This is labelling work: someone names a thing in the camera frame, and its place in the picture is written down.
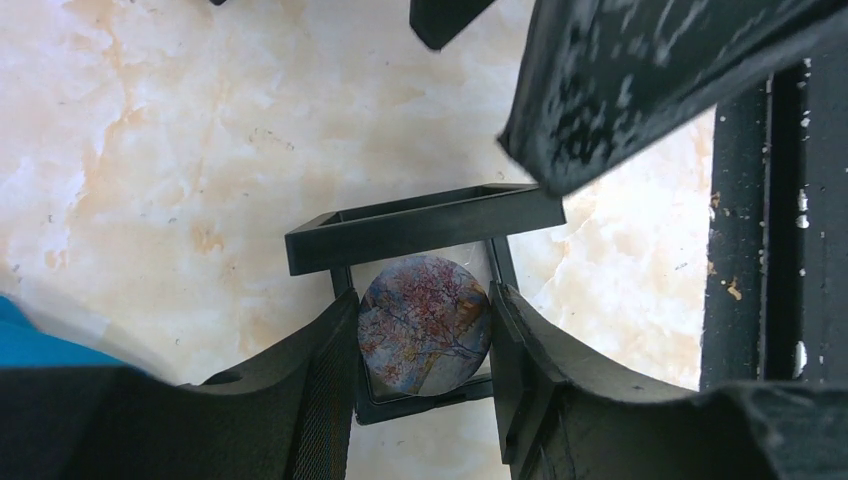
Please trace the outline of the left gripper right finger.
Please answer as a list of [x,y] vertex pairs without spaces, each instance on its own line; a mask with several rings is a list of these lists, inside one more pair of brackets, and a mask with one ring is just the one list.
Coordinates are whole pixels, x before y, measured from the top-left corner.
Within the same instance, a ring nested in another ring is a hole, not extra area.
[[843,479],[847,389],[731,381],[695,392],[631,370],[493,283],[493,398],[515,479]]

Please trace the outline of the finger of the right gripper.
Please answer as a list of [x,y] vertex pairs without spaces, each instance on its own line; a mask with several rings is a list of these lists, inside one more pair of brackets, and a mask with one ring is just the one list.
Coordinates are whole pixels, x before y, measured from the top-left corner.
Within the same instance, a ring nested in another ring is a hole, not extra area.
[[441,51],[494,0],[411,0],[409,24],[431,51]]
[[539,1],[499,142],[565,197],[846,36],[843,1]]

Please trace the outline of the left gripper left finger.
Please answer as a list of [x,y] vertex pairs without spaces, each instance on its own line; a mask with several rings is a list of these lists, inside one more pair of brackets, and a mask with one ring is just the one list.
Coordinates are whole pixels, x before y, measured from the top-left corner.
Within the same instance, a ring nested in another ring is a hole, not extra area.
[[358,298],[199,385],[131,365],[1,367],[5,479],[341,479]]

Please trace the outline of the black square frame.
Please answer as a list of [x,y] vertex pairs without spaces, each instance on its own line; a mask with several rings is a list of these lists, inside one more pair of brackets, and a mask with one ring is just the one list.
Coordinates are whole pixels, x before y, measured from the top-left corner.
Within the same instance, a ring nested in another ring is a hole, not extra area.
[[563,225],[562,203],[531,184],[491,183],[324,213],[288,232],[289,272],[327,271],[340,295],[354,265],[480,243],[498,283],[518,285],[508,238]]

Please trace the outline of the blue garment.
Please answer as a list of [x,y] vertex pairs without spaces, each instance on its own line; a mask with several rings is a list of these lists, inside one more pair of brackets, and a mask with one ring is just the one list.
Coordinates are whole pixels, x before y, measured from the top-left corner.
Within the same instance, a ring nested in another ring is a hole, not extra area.
[[127,363],[103,352],[39,330],[7,297],[1,297],[1,367],[120,367]]

